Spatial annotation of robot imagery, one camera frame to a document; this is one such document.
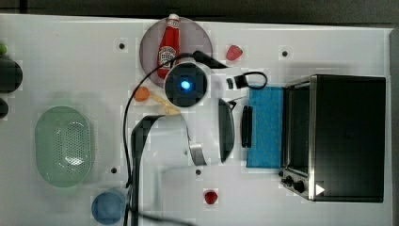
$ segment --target black toaster oven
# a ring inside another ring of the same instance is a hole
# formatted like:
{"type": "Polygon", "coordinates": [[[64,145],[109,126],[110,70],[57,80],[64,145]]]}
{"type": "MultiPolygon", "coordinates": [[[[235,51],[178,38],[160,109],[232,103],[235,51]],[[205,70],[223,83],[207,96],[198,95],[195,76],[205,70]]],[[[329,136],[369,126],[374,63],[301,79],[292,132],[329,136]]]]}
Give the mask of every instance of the black toaster oven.
{"type": "Polygon", "coordinates": [[[384,77],[316,74],[284,89],[283,185],[316,202],[383,202],[384,77]]]}

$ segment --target blue light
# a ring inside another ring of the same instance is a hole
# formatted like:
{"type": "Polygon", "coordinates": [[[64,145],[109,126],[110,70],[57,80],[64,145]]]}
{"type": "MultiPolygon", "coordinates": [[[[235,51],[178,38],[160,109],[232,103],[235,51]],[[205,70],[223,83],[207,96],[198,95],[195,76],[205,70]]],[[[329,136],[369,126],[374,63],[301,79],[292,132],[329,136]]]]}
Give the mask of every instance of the blue light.
{"type": "Polygon", "coordinates": [[[182,86],[183,89],[190,89],[191,88],[191,84],[187,81],[183,81],[180,86],[182,86]]]}

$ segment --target pink plate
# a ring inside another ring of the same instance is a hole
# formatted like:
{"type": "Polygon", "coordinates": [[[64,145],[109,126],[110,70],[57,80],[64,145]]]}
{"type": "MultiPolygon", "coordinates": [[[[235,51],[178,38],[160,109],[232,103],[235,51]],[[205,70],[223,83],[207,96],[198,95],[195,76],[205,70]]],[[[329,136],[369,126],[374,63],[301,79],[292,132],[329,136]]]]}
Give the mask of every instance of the pink plate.
{"type": "MultiPolygon", "coordinates": [[[[167,27],[167,18],[155,23],[144,34],[140,43],[140,64],[147,74],[156,67],[156,58],[158,55],[159,44],[164,36],[167,27]]],[[[200,50],[203,53],[212,56],[213,48],[211,40],[199,24],[187,18],[180,18],[180,53],[194,53],[200,50]]],[[[158,77],[155,72],[150,79],[159,87],[164,86],[164,79],[158,77]]]]}

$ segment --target white table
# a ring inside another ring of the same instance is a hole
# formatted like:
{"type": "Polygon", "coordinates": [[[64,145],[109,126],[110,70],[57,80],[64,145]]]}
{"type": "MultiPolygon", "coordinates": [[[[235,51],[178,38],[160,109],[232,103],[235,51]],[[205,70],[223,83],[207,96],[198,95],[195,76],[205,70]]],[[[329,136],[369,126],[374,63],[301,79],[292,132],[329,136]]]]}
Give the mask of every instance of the white table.
{"type": "MultiPolygon", "coordinates": [[[[90,214],[97,194],[123,186],[126,166],[121,145],[121,112],[143,72],[141,37],[155,20],[0,15],[0,41],[24,71],[23,85],[0,97],[10,105],[0,121],[0,224],[97,225],[90,214]],[[118,48],[120,42],[126,48],[118,48]],[[75,190],[45,183],[35,159],[34,128],[51,106],[71,105],[86,115],[95,139],[88,178],[75,190]],[[110,170],[116,167],[119,173],[110,170]]],[[[263,69],[270,84],[313,73],[389,77],[390,29],[280,24],[199,23],[210,35],[215,58],[226,46],[244,55],[230,66],[263,69]],[[281,56],[287,51],[287,57],[281,56]]],[[[281,187],[276,170],[246,169],[246,150],[237,144],[226,166],[176,169],[165,173],[165,214],[198,225],[391,225],[391,103],[387,86],[387,151],[383,203],[308,202],[281,187]],[[218,204],[203,203],[206,188],[217,188],[218,204]]],[[[240,119],[242,106],[234,109],[240,119]]],[[[162,112],[148,102],[134,107],[129,127],[144,114],[162,112]]]]}

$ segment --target green colander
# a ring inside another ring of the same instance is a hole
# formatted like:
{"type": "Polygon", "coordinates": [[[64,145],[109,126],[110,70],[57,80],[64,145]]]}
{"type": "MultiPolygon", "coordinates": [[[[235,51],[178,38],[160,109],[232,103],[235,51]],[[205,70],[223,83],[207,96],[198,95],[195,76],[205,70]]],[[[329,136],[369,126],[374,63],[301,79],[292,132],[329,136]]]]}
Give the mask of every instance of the green colander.
{"type": "Polygon", "coordinates": [[[41,177],[57,187],[75,186],[91,168],[88,121],[68,106],[46,111],[36,124],[36,163],[41,177]]]}

